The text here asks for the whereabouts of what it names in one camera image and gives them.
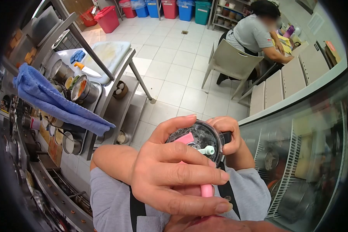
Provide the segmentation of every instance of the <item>woman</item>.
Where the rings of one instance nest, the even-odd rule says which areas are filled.
[[[252,56],[258,56],[259,52],[264,52],[271,60],[278,63],[288,63],[294,57],[285,57],[283,46],[277,37],[276,25],[281,20],[278,7],[268,0],[258,0],[250,6],[252,13],[240,20],[233,30],[225,32],[220,40],[227,40],[232,46]],[[254,69],[248,80],[256,79],[257,73]],[[219,85],[227,76],[220,74],[217,84]]]
[[[171,133],[195,122],[196,115],[189,115],[159,124],[139,152],[123,145],[105,145],[94,152],[90,203],[98,232],[283,231],[262,221],[270,194],[235,119],[207,121],[232,132],[231,142],[223,148],[229,167],[215,168],[210,159],[183,143],[165,144]],[[233,193],[227,195],[234,199],[219,197],[229,183]],[[200,184],[214,184],[214,197],[200,197]]]

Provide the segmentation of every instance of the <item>teal bin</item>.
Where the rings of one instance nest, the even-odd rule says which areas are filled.
[[[196,1],[196,11],[195,11],[195,23],[206,25],[207,19],[209,18],[210,8],[212,6],[209,2]]]

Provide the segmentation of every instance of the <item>fingernail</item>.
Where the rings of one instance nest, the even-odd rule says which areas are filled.
[[[196,117],[197,114],[191,114],[191,115],[187,115],[185,116],[186,118],[193,118],[193,117]]]
[[[216,212],[217,214],[225,213],[225,212],[230,211],[232,208],[233,208],[233,205],[232,205],[231,203],[222,202],[222,203],[219,203],[219,204],[215,207],[215,212]]]
[[[211,161],[210,159],[208,159],[208,161],[209,161],[209,166],[210,167],[216,167],[217,165],[213,162],[213,161]]]
[[[229,180],[229,174],[222,170],[222,173],[220,174],[222,177],[222,180],[228,181]]]

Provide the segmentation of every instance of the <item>kitchen knife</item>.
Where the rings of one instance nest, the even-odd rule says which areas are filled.
[[[85,65],[83,65],[82,63],[79,63],[79,62],[76,62],[74,65],[74,67],[79,67],[80,70],[90,76],[93,76],[93,77],[102,77],[99,73],[97,73],[96,71],[86,67]]]

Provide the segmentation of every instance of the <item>black handle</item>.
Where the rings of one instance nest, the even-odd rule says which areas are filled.
[[[227,143],[231,142],[231,140],[232,140],[232,132],[226,131],[226,132],[223,132],[222,135],[224,137],[224,144],[227,144]]]

